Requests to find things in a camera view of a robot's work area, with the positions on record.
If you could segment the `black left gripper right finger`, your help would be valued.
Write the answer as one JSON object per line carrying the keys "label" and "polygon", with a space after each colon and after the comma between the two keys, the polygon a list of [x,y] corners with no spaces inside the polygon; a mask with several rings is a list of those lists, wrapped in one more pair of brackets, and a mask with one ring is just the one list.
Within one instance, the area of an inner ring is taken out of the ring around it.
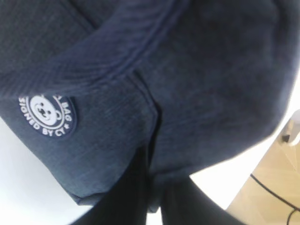
{"label": "black left gripper right finger", "polygon": [[164,225],[243,225],[215,204],[190,178],[174,182],[161,200]]}

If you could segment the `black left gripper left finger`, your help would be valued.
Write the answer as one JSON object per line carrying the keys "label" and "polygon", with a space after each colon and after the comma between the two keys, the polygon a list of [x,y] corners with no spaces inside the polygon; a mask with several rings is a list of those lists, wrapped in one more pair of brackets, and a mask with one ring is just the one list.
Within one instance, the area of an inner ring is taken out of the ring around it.
{"label": "black left gripper left finger", "polygon": [[90,225],[144,225],[147,213],[154,212],[160,203],[162,188],[150,175],[149,165],[154,148],[138,148],[128,168],[90,211]]}

